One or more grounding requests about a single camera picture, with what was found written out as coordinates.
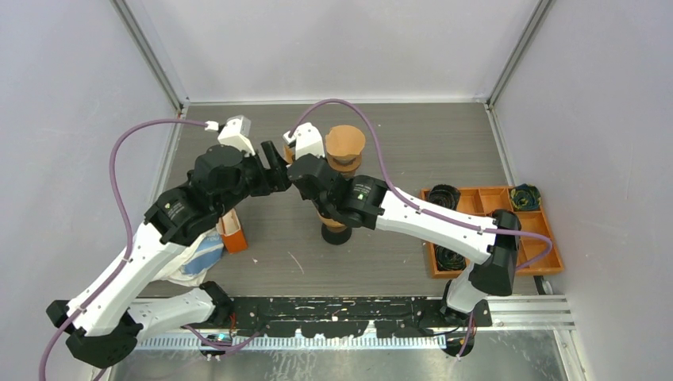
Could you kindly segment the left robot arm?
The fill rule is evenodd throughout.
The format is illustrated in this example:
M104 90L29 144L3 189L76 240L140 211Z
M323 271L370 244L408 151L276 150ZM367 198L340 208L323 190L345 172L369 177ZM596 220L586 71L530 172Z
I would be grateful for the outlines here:
M145 311L132 310L138 294L197 238L248 197L290 187L287 162L274 144L263 155L216 144L197 157L185 183L164 191L149 207L116 260L80 295L55 300L47 314L77 360L97 368L121 362L136 345L170 329L231 321L233 301L212 281Z

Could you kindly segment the brown paper coffee filter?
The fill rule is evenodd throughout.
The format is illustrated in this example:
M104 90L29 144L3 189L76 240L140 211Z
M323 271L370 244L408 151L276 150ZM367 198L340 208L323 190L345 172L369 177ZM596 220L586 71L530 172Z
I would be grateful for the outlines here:
M353 159L362 154L366 144L363 132L353 125L337 125L325 136L325 151L338 159Z

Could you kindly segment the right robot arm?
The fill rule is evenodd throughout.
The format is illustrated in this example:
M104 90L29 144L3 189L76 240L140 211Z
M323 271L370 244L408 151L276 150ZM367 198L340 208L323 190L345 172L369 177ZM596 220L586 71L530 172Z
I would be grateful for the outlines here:
M465 270L445 290L440 314L449 325L462 325L488 295L513 293L519 218L504 209L490 216L463 214L415 198L368 175L345 178L313 155L287 169L290 182L322 217L349 228L401 233L446 248L467 259Z

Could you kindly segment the red black carafe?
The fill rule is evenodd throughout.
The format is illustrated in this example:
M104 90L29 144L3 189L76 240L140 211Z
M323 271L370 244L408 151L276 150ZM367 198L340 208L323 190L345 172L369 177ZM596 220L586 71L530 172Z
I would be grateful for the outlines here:
M338 229L335 231L327 225L321 227L321 236L322 239L328 244L332 245L341 245L349 241L352 235L352 229L345 227L343 229Z

